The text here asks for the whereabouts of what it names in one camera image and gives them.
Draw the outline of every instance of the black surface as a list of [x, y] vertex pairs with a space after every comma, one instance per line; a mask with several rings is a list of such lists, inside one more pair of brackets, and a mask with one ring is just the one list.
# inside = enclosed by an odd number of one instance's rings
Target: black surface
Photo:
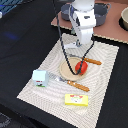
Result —
[[[56, 3], [57, 12], [62, 3]], [[50, 128], [75, 128], [16, 97], [59, 39], [52, 1], [35, 0], [0, 19], [0, 104]], [[61, 29], [62, 33], [70, 31]], [[96, 128], [128, 128], [128, 45], [96, 37], [119, 46]]]

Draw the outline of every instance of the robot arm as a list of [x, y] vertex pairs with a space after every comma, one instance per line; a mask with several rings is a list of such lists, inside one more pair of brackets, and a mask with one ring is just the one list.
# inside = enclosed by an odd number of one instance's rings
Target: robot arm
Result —
[[91, 41], [93, 27], [96, 26], [94, 0], [75, 0], [70, 4], [69, 19], [80, 44]]
[[93, 34], [93, 27], [96, 25], [94, 9], [89, 11], [79, 11], [75, 9], [71, 4], [69, 8], [69, 19], [72, 23], [80, 44], [89, 43]]

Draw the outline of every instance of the cable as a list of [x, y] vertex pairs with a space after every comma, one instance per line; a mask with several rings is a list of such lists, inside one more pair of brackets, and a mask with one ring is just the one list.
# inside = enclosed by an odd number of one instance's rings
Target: cable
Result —
[[30, 2], [32, 2], [32, 1], [34, 1], [34, 0], [30, 0], [30, 1], [26, 1], [26, 2], [23, 2], [23, 3], [19, 3], [19, 4], [1, 4], [0, 6], [14, 6], [14, 5], [22, 5], [22, 4], [27, 4], [27, 3], [30, 3]]
[[82, 64], [83, 64], [83, 61], [84, 61], [85, 56], [87, 55], [87, 53], [90, 51], [90, 49], [91, 49], [91, 48], [93, 47], [93, 45], [94, 45], [94, 42], [95, 42], [94, 35], [92, 34], [93, 43], [92, 43], [92, 45], [90, 46], [90, 48], [86, 51], [86, 53], [84, 54], [84, 56], [83, 56], [83, 58], [82, 58], [82, 61], [81, 61], [81, 64], [80, 64], [79, 70], [77, 71], [77, 73], [74, 73], [73, 70], [72, 70], [72, 67], [71, 67], [71, 65], [70, 65], [70, 63], [69, 63], [69, 60], [68, 60], [67, 54], [66, 54], [66, 52], [65, 52], [65, 49], [64, 49], [64, 44], [63, 44], [63, 41], [62, 41], [61, 30], [60, 30], [60, 25], [59, 25], [58, 14], [57, 14], [56, 8], [55, 8], [55, 2], [54, 2], [54, 0], [52, 0], [52, 2], [53, 2], [53, 7], [54, 7], [56, 19], [57, 19], [57, 26], [58, 26], [59, 36], [60, 36], [60, 42], [61, 42], [61, 46], [62, 46], [62, 50], [63, 50], [64, 56], [65, 56], [65, 59], [66, 59], [66, 61], [67, 61], [68, 67], [69, 67], [70, 71], [72, 72], [72, 74], [73, 74], [73, 75], [78, 75], [78, 74], [81, 72], [81, 68], [82, 68]]

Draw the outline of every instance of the light blue cube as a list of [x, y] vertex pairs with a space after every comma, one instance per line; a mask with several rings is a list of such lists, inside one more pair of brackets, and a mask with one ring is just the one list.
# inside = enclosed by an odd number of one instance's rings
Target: light blue cube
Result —
[[38, 69], [34, 70], [32, 80], [35, 86], [46, 87], [49, 81], [48, 71]]

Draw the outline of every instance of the dark background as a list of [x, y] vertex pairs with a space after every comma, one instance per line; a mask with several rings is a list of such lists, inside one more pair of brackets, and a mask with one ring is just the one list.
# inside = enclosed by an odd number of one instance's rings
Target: dark background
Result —
[[[57, 12], [62, 5], [56, 2]], [[54, 17], [51, 0], [35, 0], [0, 19], [0, 112], [26, 125], [27, 118], [37, 127], [75, 128], [16, 98], [59, 39], [57, 27], [51, 26]], [[119, 47], [96, 128], [128, 128], [128, 45], [95, 39]]]

